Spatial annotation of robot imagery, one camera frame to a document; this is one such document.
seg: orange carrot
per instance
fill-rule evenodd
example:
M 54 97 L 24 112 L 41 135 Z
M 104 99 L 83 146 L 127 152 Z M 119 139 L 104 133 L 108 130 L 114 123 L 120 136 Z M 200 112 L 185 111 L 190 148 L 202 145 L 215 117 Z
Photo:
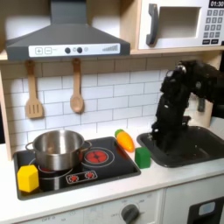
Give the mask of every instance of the orange carrot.
M 119 145 L 122 146 L 126 151 L 133 152 L 135 150 L 135 145 L 132 138 L 123 129 L 117 130 L 115 132 L 115 137 Z

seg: stainless steel pot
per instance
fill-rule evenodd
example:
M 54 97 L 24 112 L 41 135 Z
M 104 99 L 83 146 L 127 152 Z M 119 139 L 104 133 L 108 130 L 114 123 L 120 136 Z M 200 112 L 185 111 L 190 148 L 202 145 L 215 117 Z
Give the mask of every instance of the stainless steel pot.
M 35 138 L 25 148 L 34 151 L 37 164 L 50 171 L 62 171 L 75 167 L 92 144 L 84 141 L 79 133 L 70 130 L 54 130 Z

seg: wooden spatula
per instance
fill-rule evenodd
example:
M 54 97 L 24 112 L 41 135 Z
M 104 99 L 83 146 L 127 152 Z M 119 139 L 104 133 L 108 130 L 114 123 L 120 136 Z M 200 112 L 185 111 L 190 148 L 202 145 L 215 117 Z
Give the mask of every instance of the wooden spatula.
M 33 61 L 29 60 L 25 62 L 27 73 L 28 73 L 28 84 L 30 99 L 25 105 L 25 112 L 29 118 L 37 118 L 43 116 L 43 107 L 40 101 L 37 98 L 35 76 L 34 76 L 34 67 L 35 64 Z
M 70 105 L 75 113 L 81 113 L 84 109 L 84 101 L 81 97 L 81 61 L 79 59 L 73 60 L 73 96 Z

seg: yellow block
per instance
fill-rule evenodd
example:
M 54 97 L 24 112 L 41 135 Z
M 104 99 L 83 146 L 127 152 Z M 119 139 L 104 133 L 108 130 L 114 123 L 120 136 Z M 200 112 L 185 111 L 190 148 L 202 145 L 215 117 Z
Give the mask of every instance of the yellow block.
M 39 187 L 39 172 L 35 165 L 21 166 L 17 173 L 18 189 L 30 193 Z

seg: black sink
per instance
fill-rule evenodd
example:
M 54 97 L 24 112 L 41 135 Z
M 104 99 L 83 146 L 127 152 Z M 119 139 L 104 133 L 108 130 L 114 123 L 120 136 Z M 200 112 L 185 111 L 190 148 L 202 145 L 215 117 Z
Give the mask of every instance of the black sink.
M 191 126 L 183 129 L 168 150 L 161 150 L 149 133 L 137 141 L 150 151 L 152 159 L 165 167 L 179 167 L 224 158 L 224 141 L 208 129 Z

